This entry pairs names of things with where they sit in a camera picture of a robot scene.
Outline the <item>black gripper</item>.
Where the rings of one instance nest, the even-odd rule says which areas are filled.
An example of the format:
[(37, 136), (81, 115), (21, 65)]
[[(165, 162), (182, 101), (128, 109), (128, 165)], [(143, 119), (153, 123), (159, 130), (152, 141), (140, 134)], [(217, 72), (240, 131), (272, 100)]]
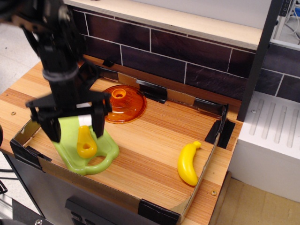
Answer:
[(92, 91), (90, 88), (101, 77), (97, 70), (69, 70), (65, 73), (43, 70), (51, 93), (28, 101), (26, 107), (31, 118), (53, 142), (59, 143), (61, 128), (59, 118), (90, 115), (97, 138), (104, 133), (105, 116), (112, 112), (111, 94)]

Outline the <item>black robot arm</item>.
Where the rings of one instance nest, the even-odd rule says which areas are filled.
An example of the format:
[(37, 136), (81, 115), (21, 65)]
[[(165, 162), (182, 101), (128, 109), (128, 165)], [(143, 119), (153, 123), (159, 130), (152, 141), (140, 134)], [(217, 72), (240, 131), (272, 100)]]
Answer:
[(61, 0), (3, 0), (0, 21), (21, 28), (43, 66), (51, 93), (26, 106), (54, 142), (61, 139), (59, 118), (90, 115), (96, 137), (104, 133), (105, 116), (112, 111), (108, 93), (92, 91), (97, 67), (83, 57), (85, 39), (72, 12)]

